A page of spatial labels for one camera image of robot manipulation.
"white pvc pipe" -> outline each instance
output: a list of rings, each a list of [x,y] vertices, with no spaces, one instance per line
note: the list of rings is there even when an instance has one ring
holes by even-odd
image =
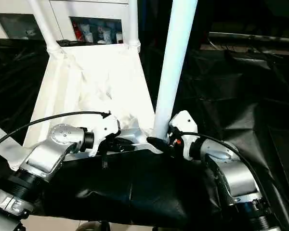
[[[43,13],[43,10],[39,3],[40,0],[28,0],[35,17],[35,20],[37,21],[39,25],[39,29],[45,39],[46,45],[47,45],[47,51],[53,52],[57,51],[60,48],[59,44],[56,42],[56,39],[53,36],[53,33],[50,29],[50,26],[47,22],[47,19],[45,18],[45,15]]]
[[[6,133],[0,128],[0,138],[5,135]],[[0,155],[8,161],[13,171],[17,171],[27,158],[28,149],[21,146],[12,137],[9,137],[0,144]]]
[[[130,12],[130,38],[129,45],[136,47],[140,52],[140,41],[138,39],[138,7],[137,0],[129,1],[129,12]]]
[[[166,139],[198,0],[173,0],[153,136]]]

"black cable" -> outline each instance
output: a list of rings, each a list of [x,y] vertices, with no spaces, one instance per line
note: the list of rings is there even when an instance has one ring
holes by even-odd
[[[264,53],[259,47],[257,46],[253,46],[251,45],[253,48],[255,48],[259,53],[261,53],[262,55],[265,56],[266,58],[266,61],[273,67],[271,68],[272,71],[275,73],[276,77],[279,79],[279,81],[281,81],[281,83],[283,85],[285,85],[285,87],[287,88],[287,92],[289,93],[289,84],[288,82],[285,80],[283,74],[279,71],[279,69],[276,67],[276,64],[274,61],[271,60],[270,58],[270,55],[273,55],[273,54],[267,54],[267,53]]]
[[[27,123],[25,125],[22,125],[21,127],[15,129],[14,131],[6,134],[5,136],[3,136],[2,138],[0,138],[0,144],[5,141],[7,138],[9,138],[10,136],[12,136],[13,134],[19,132],[20,130],[24,129],[24,128],[27,128],[31,125],[34,125],[34,124],[38,124],[40,122],[44,122],[46,120],[51,120],[51,119],[55,119],[55,118],[59,118],[59,117],[64,117],[64,116],[72,116],[72,115],[80,115],[80,114],[95,114],[95,115],[101,115],[103,118],[106,118],[107,116],[110,115],[110,112],[109,113],[105,113],[105,112],[93,112],[93,111],[84,111],[84,112],[69,112],[69,113],[62,113],[62,114],[58,114],[58,115],[52,115],[52,116],[49,116],[49,117],[45,117],[45,118],[42,118],[42,119],[38,119],[38,120],[35,120],[35,121],[32,121],[30,123]]]
[[[209,39],[209,37],[207,37],[207,40],[209,42],[209,44],[217,51],[221,51],[221,49],[219,49],[214,43],[211,42],[211,40]]]
[[[211,136],[207,136],[201,133],[197,133],[197,132],[181,132],[180,135],[192,135],[192,136],[199,136],[199,137],[204,137],[207,138],[209,140],[212,140],[214,142],[219,143],[220,145],[228,148],[230,151],[234,152],[237,156],[239,156],[242,160],[242,162],[248,167],[248,169],[251,171],[252,175],[254,176],[254,178],[256,179],[256,182],[258,183],[258,186],[261,188],[261,192],[264,193],[265,195],[265,191],[264,191],[264,187],[260,182],[260,179],[254,169],[254,167],[250,164],[250,162],[239,152],[237,151],[235,148],[233,148],[232,146],[230,146],[229,144],[220,141],[216,138],[213,138]],[[289,206],[289,199],[286,195],[286,193],[284,192],[284,190],[276,183],[276,181],[269,175],[268,172],[266,172],[266,177],[268,178],[268,180],[273,184],[273,186],[277,189],[277,191],[280,193],[280,195],[283,197],[283,199],[287,202],[288,206]]]

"white cabinet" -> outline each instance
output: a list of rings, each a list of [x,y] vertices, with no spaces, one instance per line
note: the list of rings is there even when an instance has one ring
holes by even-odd
[[[56,40],[128,42],[129,0],[40,0]],[[0,0],[0,39],[43,39],[27,0]]]
[[[129,5],[101,1],[58,1],[51,5],[64,39],[117,43],[117,37],[129,37]]]
[[[51,4],[40,0],[56,40],[63,39]],[[0,0],[0,39],[43,39],[27,0]]]

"black fabric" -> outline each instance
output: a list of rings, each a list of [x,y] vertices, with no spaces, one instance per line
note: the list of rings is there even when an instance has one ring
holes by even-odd
[[[42,42],[0,40],[0,126],[6,131],[30,120],[47,60]],[[163,51],[142,47],[141,60],[155,107]],[[189,111],[199,132],[233,142],[269,168],[289,197],[289,58],[188,50],[173,114],[181,110]],[[106,170],[99,157],[65,163],[37,214],[208,230],[228,225],[209,173],[197,163],[149,151],[110,156],[108,163]],[[288,206],[262,178],[264,169],[256,170],[289,230]],[[8,174],[0,158],[0,178]]]
[[[219,208],[210,202],[205,176],[197,163],[147,150],[111,155],[108,169],[102,169],[101,157],[73,161],[51,181],[44,212],[81,220],[206,227]]]

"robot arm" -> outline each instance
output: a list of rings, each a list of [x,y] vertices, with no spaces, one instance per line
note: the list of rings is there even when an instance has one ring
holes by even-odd
[[[13,176],[0,189],[0,231],[25,230],[20,220],[34,210],[34,203],[69,153],[90,149],[95,156],[100,143],[110,134],[118,134],[117,119],[110,115],[93,131],[67,124],[54,126],[46,140],[31,152]]]
[[[182,154],[186,160],[201,160],[213,172],[224,204],[235,206],[250,230],[280,230],[254,176],[239,156],[210,139],[182,135],[182,132],[197,133],[197,125],[187,111],[175,115],[169,126],[167,143],[156,138],[148,141],[162,148],[167,146],[170,153]],[[233,144],[227,144],[237,150]]]

